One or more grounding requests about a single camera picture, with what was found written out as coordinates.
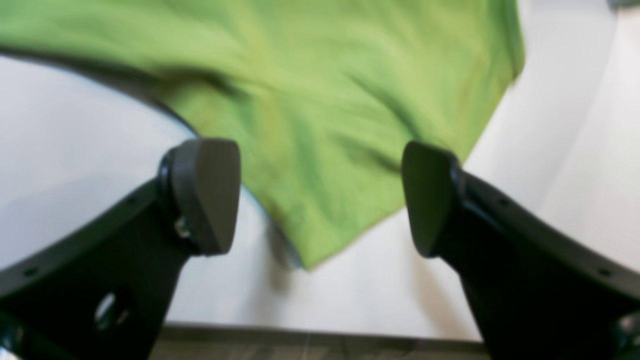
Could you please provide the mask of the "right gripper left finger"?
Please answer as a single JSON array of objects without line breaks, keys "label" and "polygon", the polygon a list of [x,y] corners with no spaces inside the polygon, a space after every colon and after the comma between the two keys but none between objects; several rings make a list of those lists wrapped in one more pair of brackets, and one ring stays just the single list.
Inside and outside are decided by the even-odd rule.
[{"label": "right gripper left finger", "polygon": [[238,144],[199,137],[97,219],[1,271],[1,349],[21,360],[146,360],[194,256],[233,246]]}]

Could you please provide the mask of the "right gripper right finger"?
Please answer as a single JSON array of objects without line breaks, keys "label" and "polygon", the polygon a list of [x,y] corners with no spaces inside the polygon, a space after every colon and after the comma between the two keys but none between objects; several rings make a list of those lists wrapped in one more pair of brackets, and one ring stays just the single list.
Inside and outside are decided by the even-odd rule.
[{"label": "right gripper right finger", "polygon": [[459,276],[494,360],[637,360],[639,274],[547,225],[411,141],[402,184],[413,243]]}]

